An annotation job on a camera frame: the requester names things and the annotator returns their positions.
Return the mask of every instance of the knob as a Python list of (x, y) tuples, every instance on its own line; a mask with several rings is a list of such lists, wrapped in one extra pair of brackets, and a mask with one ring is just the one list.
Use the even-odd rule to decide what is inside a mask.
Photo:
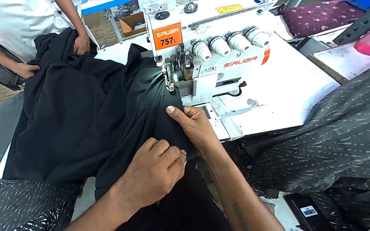
[(251, 43), (239, 32), (235, 32), (229, 36), (228, 44), (232, 49), (239, 52), (246, 52), (251, 47)]
[(198, 58), (202, 59), (203, 61), (210, 60), (212, 54), (209, 51), (207, 44), (204, 41), (197, 42), (193, 47), (193, 52)]
[(269, 35), (258, 27), (254, 27), (246, 33), (246, 39), (255, 46), (265, 47), (269, 44)]
[(228, 56), (231, 52), (231, 48), (228, 46), (227, 41), (221, 36), (213, 38), (210, 43), (210, 49), (222, 57)]

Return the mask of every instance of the purple patterned cushion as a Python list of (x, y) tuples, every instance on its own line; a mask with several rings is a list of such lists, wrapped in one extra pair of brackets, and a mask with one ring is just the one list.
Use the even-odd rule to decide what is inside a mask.
[(320, 2), (287, 8), (282, 17), (294, 38), (306, 37), (345, 24), (361, 17), (365, 11), (341, 0)]

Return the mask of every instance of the barcode label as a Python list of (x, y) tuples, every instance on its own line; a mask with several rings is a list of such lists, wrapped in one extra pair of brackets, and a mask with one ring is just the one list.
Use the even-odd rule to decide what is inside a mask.
[(303, 213), (303, 215), (307, 218), (307, 217), (311, 217), (313, 215), (317, 215), (318, 213), (316, 212), (316, 210), (314, 209), (313, 206), (306, 206), (306, 207), (302, 207), (300, 208), (301, 209), (301, 212)]

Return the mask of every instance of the sewing machine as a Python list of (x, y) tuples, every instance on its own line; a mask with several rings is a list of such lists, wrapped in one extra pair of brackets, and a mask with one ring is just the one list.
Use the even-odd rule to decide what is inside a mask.
[(269, 35), (261, 15), (276, 1), (139, 0), (153, 57), (162, 67), (169, 91), (179, 90), (184, 105), (212, 97), (238, 96), (245, 78), (255, 78), (270, 55)]

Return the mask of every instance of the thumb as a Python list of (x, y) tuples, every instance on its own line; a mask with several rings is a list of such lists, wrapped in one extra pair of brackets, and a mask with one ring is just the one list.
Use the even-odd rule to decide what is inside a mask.
[(166, 109), (168, 115), (178, 122), (182, 127), (191, 120), (180, 109), (174, 106), (168, 106)]
[(30, 65), (29, 66), (29, 70), (30, 71), (37, 71), (37, 70), (39, 70), (39, 66), (37, 66), (37, 65)]

